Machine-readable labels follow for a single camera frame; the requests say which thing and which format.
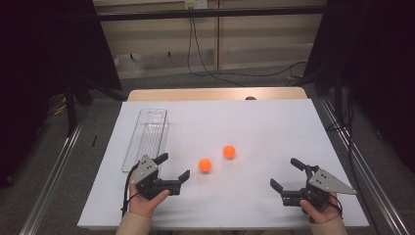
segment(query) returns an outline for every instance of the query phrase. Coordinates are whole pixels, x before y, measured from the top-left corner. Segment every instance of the table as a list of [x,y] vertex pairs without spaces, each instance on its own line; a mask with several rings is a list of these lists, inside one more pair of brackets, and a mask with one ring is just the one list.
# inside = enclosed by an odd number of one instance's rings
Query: table
[[[249,96],[254,96],[259,101],[237,101]],[[170,98],[180,102],[165,101]],[[306,96],[301,88],[217,88],[131,92],[129,102],[124,103],[121,109],[112,140],[78,226],[89,229],[115,229],[117,227],[120,221],[119,212],[116,210],[116,207],[119,207],[119,201],[113,192],[117,194],[122,192],[126,174],[122,173],[117,166],[122,165],[122,159],[115,156],[122,156],[122,151],[126,151],[128,143],[124,140],[131,135],[131,128],[138,115],[137,107],[140,109],[165,107],[171,111],[169,113],[171,128],[166,145],[166,151],[171,154],[171,157],[163,164],[160,177],[163,179],[177,177],[179,172],[186,169],[185,167],[190,167],[191,178],[183,185],[182,194],[179,197],[169,197],[168,201],[158,207],[154,215],[156,229],[298,229],[306,227],[306,215],[302,214],[299,208],[283,207],[281,198],[269,186],[269,178],[281,180],[283,186],[293,187],[293,189],[298,190],[303,187],[305,176],[289,164],[289,159],[296,157],[306,164],[329,167],[330,169],[326,168],[328,171],[334,172],[340,180],[349,183],[312,103],[304,98]],[[145,100],[145,102],[134,104],[135,102],[132,102],[134,100]],[[192,116],[198,116],[198,114],[202,118],[209,116],[211,114],[209,111],[215,109],[220,115],[211,115],[209,123],[203,122],[202,119],[191,119]],[[262,113],[270,114],[271,117],[264,117]],[[247,133],[237,131],[247,126],[241,125],[235,117],[261,119],[255,123],[258,128],[252,128]],[[235,121],[223,125],[230,118]],[[292,126],[288,128],[287,124],[290,122]],[[264,123],[269,123],[269,126],[264,128]],[[213,133],[215,138],[211,138],[208,134],[211,129],[210,124],[220,126]],[[231,130],[237,131],[236,134],[229,135]],[[249,138],[253,139],[254,144],[247,143],[246,140]],[[218,151],[219,145],[230,140],[235,143],[240,155],[237,155],[235,161],[216,158],[213,162],[216,165],[215,171],[213,170],[208,175],[200,174],[194,168],[198,158],[194,157],[195,151],[192,152],[191,148],[183,148],[184,145],[189,144],[196,146],[198,152],[217,156],[220,152]],[[293,143],[293,140],[299,141],[301,148],[297,143]],[[346,226],[368,225],[355,196],[341,195],[340,200],[345,207]],[[211,207],[205,204],[220,206]]]

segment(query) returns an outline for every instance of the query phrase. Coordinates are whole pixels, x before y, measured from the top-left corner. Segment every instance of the orange ball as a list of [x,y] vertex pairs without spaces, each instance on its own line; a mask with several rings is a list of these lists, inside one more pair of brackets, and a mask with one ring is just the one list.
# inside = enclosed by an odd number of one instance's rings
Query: orange ball
[[235,148],[232,145],[226,145],[223,148],[223,155],[226,159],[232,159],[235,156]]
[[208,172],[211,169],[211,162],[209,159],[201,159],[199,161],[199,169],[202,172]]

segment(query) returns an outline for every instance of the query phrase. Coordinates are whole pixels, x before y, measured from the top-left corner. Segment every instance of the wall outlet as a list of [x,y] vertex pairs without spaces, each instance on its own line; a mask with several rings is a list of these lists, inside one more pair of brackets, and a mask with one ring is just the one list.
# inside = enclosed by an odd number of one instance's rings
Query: wall outlet
[[208,0],[196,0],[196,9],[207,9]]
[[186,1],[184,1],[184,9],[185,10],[196,9],[196,0],[186,0]]

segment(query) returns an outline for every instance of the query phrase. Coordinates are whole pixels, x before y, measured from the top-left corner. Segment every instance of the forearm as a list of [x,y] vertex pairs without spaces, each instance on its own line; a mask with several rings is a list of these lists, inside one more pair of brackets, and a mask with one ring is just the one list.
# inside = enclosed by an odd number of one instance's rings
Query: forearm
[[345,225],[340,216],[322,224],[310,223],[310,228],[313,235],[347,235]]
[[116,235],[148,235],[152,220],[146,216],[127,212],[122,218]]

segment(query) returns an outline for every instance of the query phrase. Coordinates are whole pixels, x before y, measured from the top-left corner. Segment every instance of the transparent plastic container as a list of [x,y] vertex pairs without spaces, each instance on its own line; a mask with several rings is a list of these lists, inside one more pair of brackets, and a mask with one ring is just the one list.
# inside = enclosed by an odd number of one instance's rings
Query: transparent plastic container
[[141,110],[122,171],[131,170],[145,155],[154,159],[164,153],[167,132],[167,110]]

